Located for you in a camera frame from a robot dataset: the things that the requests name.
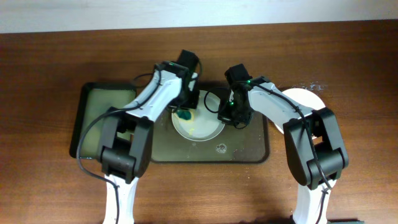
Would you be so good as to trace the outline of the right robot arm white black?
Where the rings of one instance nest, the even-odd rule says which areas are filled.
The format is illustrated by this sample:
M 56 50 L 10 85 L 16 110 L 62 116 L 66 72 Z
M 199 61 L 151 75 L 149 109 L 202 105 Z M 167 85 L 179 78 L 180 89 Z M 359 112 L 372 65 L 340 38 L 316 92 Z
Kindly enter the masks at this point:
M 288 167 L 298 182 L 292 222 L 327 223 L 331 191 L 349 164 L 335 114 L 297 103 L 272 82 L 236 81 L 229 89 L 225 106 L 257 111 L 283 129 Z

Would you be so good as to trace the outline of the green yellow sponge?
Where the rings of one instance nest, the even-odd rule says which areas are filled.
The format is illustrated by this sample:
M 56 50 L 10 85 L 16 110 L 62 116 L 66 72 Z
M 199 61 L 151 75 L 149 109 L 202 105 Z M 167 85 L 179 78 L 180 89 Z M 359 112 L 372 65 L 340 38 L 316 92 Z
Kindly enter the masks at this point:
M 181 119 L 182 121 L 191 122 L 194 120 L 194 115 L 190 111 L 177 111 L 175 114 L 177 118 Z

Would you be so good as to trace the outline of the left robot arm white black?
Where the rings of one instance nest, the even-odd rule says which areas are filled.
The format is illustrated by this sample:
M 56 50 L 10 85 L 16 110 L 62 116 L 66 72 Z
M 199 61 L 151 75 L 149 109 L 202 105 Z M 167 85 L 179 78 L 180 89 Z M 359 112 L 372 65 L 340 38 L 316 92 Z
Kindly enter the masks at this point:
M 187 68 L 156 68 L 132 102 L 101 116 L 96 159 L 107 186 L 104 223 L 134 223 L 134 197 L 151 158 L 154 123 L 170 103 L 181 105 L 194 94 L 198 77 Z

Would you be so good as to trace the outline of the white plate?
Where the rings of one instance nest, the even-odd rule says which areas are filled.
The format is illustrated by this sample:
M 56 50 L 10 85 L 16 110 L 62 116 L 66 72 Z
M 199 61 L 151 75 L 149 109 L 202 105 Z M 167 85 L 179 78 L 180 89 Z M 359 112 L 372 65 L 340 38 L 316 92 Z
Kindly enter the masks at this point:
M 282 91 L 282 93 L 292 100 L 296 101 L 297 103 L 300 103 L 301 105 L 307 106 L 314 110 L 320 110 L 326 107 L 321 98 L 309 90 L 301 88 L 290 88 Z
M 224 124 L 218 119 L 216 113 L 207 110 L 204 97 L 207 91 L 200 90 L 199 101 L 195 110 L 189 110 L 191 119 L 180 118 L 172 113 L 172 124 L 177 132 L 191 141 L 207 141 L 215 138 L 222 132 Z

